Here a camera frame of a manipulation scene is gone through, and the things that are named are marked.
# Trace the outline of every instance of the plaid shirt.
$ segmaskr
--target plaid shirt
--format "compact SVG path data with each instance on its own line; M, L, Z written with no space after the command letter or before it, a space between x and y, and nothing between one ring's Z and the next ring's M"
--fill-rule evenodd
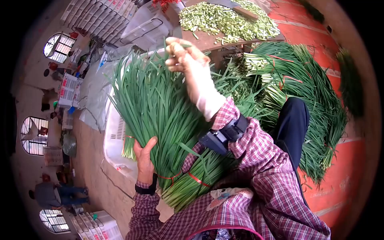
M219 130L239 116L229 97L217 113L212 129ZM228 147L236 158L242 157L241 162L212 189L249 187L254 191L252 199L233 195L207 211L213 200L208 193L162 223L156 210L160 197L136 193L126 240L192 239L202 231L218 228L244 229L252 239L330 238L329 227L304 204L288 154L273 144L258 120L248 118L244 135ZM137 185L149 187L141 182Z

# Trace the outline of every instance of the knife handle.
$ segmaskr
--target knife handle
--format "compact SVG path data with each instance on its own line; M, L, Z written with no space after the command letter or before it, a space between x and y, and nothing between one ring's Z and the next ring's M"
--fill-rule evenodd
M259 19L259 16L254 14L253 12L247 10L247 9L244 9L240 6L237 6L237 7L233 7L232 8L233 11L243 15L245 18L248 18L248 19L251 19L251 20L258 20Z

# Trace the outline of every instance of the arched window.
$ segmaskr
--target arched window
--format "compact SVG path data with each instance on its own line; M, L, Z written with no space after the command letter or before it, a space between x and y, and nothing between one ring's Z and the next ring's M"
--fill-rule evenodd
M60 210L41 210L40 220L53 233L70 232L70 228Z
M44 156L44 146L48 141L48 121L27 117L20 129L20 140L27 153Z
M47 58L63 63L76 40L64 33L57 33L50 37L44 46Z

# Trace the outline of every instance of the plastic bag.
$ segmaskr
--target plastic bag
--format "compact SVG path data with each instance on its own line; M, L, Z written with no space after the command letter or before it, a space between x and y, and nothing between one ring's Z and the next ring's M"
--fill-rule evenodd
M83 109L80 120L99 132L105 130L108 110L108 95L111 93L115 68L120 58L126 56L132 49L129 44L108 52L106 61L98 70L98 63L91 64L80 89L79 109Z
M76 157L76 151L76 138L70 134L65 134L63 137L63 152L70 157Z

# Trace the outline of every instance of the cleaver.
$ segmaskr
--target cleaver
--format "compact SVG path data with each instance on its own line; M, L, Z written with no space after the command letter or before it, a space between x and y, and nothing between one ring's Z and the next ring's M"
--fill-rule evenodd
M259 16L252 13L251 11L248 11L247 9L244 9L241 7L240 4L232 2L231 0L205 0L207 3L211 4L217 4L217 5L223 5L227 8L232 9L233 11L243 15L245 18L248 18L250 20L258 20Z

